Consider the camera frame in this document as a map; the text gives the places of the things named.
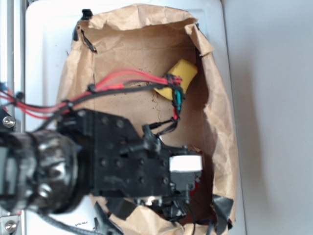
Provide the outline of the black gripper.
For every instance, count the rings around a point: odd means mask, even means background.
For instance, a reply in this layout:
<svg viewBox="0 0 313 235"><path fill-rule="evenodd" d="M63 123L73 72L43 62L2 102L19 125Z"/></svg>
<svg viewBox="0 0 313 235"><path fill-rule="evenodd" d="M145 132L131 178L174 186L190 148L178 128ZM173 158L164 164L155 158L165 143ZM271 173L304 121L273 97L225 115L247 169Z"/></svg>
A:
<svg viewBox="0 0 313 235"><path fill-rule="evenodd" d="M64 115L57 131L76 145L74 195L103 196L112 213L120 199L132 198L178 222L188 213L195 179L178 171L202 171L202 158L186 146L165 145L149 125L142 129L140 136L128 119L88 109Z"/></svg>

